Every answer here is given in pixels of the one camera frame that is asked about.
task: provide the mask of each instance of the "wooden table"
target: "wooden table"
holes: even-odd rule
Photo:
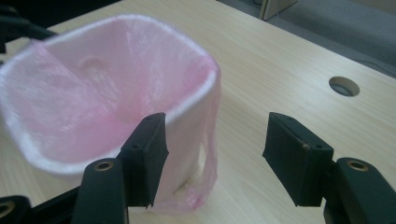
[[[396,80],[214,0],[125,0],[52,28],[65,32],[112,15],[145,14],[174,24],[217,60],[219,179],[206,204],[173,217],[130,213],[131,223],[324,223],[323,208],[295,207],[262,157],[268,113],[292,116],[335,149],[334,159],[370,162],[396,189]],[[8,44],[12,55],[23,41]],[[347,77],[360,94],[329,86]],[[32,168],[0,135],[0,197],[37,205],[69,189]]]

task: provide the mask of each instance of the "round hole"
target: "round hole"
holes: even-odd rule
[[[15,208],[15,203],[12,201],[7,201],[4,203],[0,203],[0,218],[5,217],[9,213],[12,212]]]
[[[361,89],[358,84],[346,77],[332,77],[329,80],[330,87],[343,96],[357,96]]]
[[[102,161],[99,164],[95,165],[95,170],[96,171],[106,171],[111,169],[113,167],[113,162],[111,161]]]
[[[369,167],[366,164],[361,163],[359,161],[348,161],[347,164],[350,168],[357,170],[357,171],[368,171],[369,170]]]

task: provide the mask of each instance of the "black mount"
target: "black mount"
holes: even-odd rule
[[[270,113],[264,158],[297,206],[320,206],[326,223],[396,223],[396,193],[368,162],[332,161],[333,149],[294,118]]]
[[[20,37],[45,39],[56,35],[52,31],[30,23],[14,7],[0,5],[0,53],[6,53],[6,43]]]
[[[0,223],[128,223],[128,206],[154,205],[167,156],[165,114],[145,117],[117,158],[86,167],[79,187],[34,208],[24,196],[0,198]]]

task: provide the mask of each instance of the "table hole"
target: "table hole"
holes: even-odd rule
[[[329,80],[330,87],[343,96],[357,96],[361,89],[358,84],[346,77],[332,77]]]

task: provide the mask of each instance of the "pink plastic bag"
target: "pink plastic bag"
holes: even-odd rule
[[[0,93],[26,160],[74,184],[157,112],[166,113],[169,156],[149,210],[190,212],[216,181],[219,68],[162,21],[118,16],[34,42],[1,67]]]

